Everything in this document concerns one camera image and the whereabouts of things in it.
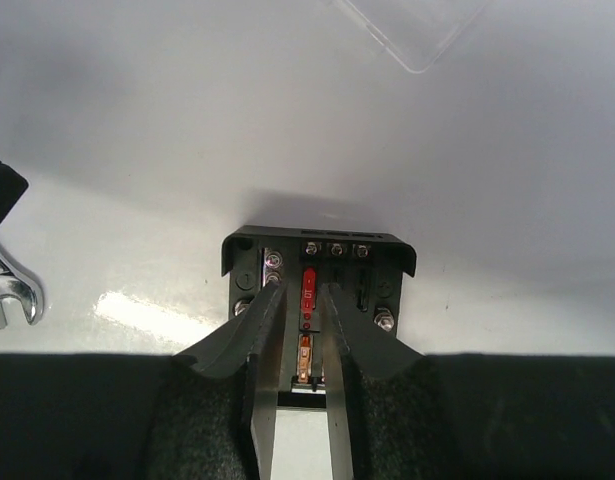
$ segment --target blade fuse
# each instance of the blade fuse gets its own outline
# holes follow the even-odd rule
[[[303,273],[303,293],[300,301],[300,311],[305,320],[311,319],[311,312],[316,304],[316,270],[309,267]]]

